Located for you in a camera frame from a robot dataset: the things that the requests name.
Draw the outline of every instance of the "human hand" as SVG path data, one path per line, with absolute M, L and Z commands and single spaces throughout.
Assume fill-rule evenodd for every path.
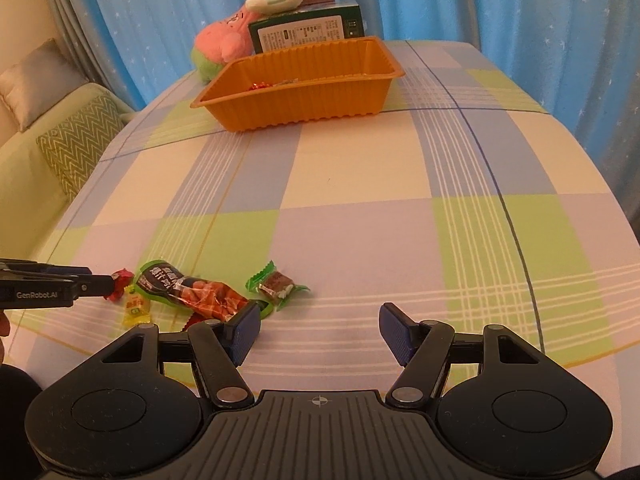
M 11 331 L 11 324 L 7 318 L 4 310 L 0 310 L 0 337 L 7 337 Z M 4 361 L 4 346 L 2 346 L 2 340 L 0 339 L 0 364 Z

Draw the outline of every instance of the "metal screw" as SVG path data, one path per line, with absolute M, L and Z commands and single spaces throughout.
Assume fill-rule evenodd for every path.
M 229 386 L 227 388 L 222 388 L 218 390 L 216 393 L 216 397 L 222 402 L 226 402 L 227 404 L 234 404 L 236 402 L 241 402 L 245 400 L 249 394 L 243 388 L 238 388 L 237 386 Z
M 398 402 L 418 402 L 424 397 L 418 388 L 412 388 L 410 386 L 396 388 L 391 393 L 391 396 Z

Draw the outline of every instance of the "green candy wrapper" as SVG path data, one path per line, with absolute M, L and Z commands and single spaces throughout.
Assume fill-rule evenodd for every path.
M 300 290 L 309 290 L 308 286 L 297 285 L 291 278 L 278 271 L 273 261 L 269 262 L 263 270 L 246 282 L 246 290 L 261 293 L 277 309 L 281 309 L 291 295 Z

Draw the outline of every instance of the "table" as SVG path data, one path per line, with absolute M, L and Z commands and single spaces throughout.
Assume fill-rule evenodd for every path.
M 601 471 L 640 463 L 640 250 L 606 183 L 472 46 L 389 46 L 406 76 L 377 116 L 230 134 L 189 108 L 202 85 L 181 79 L 109 146 L 41 260 L 111 273 L 164 258 L 244 292 L 272 258 L 313 295 L 263 322 L 241 369 L 254 390 L 384 392 L 399 373 L 385 301 L 460 332 L 507 325 L 608 403 Z M 189 314 L 152 311 L 163 331 Z M 13 312 L 8 361 L 46 386 L 119 336 L 122 315 L 97 298 Z

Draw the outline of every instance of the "yellow candy packet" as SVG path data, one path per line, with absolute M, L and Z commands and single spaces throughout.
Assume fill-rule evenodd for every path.
M 124 289 L 124 328 L 133 328 L 140 323 L 151 323 L 151 300 L 136 293 L 133 286 Z

